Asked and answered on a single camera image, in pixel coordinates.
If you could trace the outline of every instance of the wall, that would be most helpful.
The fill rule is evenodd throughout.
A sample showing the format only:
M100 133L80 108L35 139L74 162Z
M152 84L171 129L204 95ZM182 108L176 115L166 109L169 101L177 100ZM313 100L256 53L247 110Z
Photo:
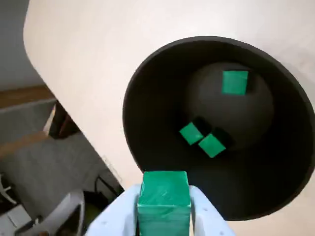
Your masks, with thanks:
M0 91L43 84L23 43L29 0L0 0Z

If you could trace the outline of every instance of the gray object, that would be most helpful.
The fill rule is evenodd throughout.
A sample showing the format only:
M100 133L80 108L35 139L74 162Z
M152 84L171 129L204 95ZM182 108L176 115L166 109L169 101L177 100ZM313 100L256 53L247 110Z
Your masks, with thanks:
M32 219L22 205L18 205L12 210L0 216L0 236L13 236L14 233Z
M68 193L57 208L51 212L43 222L17 235L34 236L41 232L55 235L78 207L80 208L80 215L76 235L80 236L82 234L85 208L84 193L82 190L75 190Z

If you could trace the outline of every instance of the chair leg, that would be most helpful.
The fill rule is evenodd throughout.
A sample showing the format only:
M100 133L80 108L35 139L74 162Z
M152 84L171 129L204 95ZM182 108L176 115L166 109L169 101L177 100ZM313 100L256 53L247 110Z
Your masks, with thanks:
M17 202L15 200L13 200L6 192L8 190L11 189L11 186L4 188L1 182L1 177L3 176L3 174L0 174L0 194L5 197L9 202L11 202L12 204L16 205Z

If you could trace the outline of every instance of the white table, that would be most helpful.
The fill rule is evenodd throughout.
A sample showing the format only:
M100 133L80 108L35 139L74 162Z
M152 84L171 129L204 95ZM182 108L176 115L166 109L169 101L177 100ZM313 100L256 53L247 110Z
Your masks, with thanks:
M30 0L27 54L124 188L140 183L123 132L126 87L139 64L177 39L217 35L279 60L315 104L313 0ZM315 235L314 177L288 206L230 222L240 236Z

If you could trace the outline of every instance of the white object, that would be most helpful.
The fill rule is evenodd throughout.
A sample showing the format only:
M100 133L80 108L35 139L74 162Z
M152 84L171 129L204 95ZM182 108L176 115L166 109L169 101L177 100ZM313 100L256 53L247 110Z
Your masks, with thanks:
M87 236L134 236L137 222L137 202L140 184L136 184L120 195L90 225ZM207 197L195 186L191 186L190 198L195 236L235 236L225 220Z

